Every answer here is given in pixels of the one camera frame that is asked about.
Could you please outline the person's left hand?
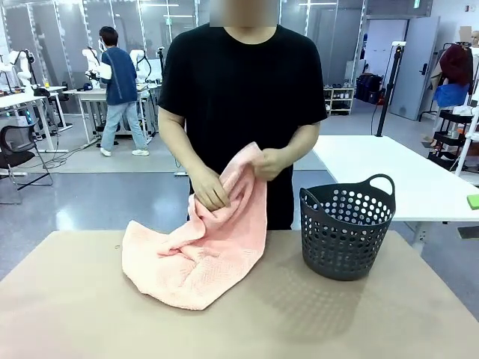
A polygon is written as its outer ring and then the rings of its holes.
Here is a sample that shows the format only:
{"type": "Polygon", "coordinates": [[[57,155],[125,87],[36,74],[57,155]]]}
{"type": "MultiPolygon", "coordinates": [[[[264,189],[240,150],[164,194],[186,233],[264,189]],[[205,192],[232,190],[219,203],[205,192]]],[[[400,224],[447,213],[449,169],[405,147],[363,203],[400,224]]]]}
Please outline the person's left hand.
{"type": "Polygon", "coordinates": [[[291,165],[289,150],[266,148],[251,162],[254,174],[265,181],[274,180],[285,168],[291,165]]]}

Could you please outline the person's right hand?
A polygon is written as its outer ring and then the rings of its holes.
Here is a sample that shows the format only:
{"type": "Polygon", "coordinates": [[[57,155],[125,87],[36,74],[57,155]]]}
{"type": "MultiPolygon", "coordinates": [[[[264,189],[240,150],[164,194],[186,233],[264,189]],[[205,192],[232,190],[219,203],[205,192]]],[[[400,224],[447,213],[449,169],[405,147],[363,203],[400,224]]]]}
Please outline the person's right hand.
{"type": "Polygon", "coordinates": [[[195,196],[208,210],[212,212],[230,206],[228,195],[216,172],[205,165],[199,165],[188,174],[195,196]]]}

